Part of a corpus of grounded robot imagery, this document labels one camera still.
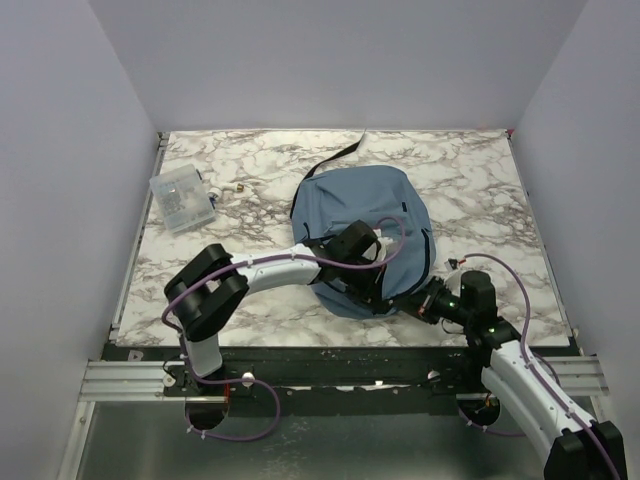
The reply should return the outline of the blue student backpack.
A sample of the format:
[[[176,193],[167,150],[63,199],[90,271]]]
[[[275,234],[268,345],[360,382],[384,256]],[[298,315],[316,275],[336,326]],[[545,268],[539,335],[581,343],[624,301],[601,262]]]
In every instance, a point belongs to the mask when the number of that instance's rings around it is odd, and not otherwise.
[[[331,313],[371,319],[425,287],[435,241],[426,205],[392,166],[312,167],[289,214],[295,242],[331,260],[312,290]]]

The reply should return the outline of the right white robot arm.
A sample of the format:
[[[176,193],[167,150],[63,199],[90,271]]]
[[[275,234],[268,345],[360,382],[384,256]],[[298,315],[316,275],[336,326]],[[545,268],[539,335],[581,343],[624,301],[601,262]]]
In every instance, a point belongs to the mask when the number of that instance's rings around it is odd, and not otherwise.
[[[619,429],[597,421],[544,370],[523,335],[499,315],[488,274],[463,273],[458,295],[434,277],[396,305],[427,323],[446,319],[462,326],[470,357],[459,370],[462,384],[497,397],[541,458],[545,478],[627,478]]]

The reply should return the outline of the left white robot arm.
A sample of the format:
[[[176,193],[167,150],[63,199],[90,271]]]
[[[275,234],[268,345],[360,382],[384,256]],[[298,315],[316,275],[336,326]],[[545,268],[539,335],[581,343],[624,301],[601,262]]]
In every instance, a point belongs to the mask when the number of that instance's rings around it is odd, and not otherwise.
[[[309,286],[369,273],[377,276],[394,254],[379,228],[356,221],[337,235],[305,238],[266,255],[234,255],[211,244],[164,288],[165,325],[179,335],[187,382],[201,395],[214,393],[222,380],[219,332],[245,297],[289,285]]]

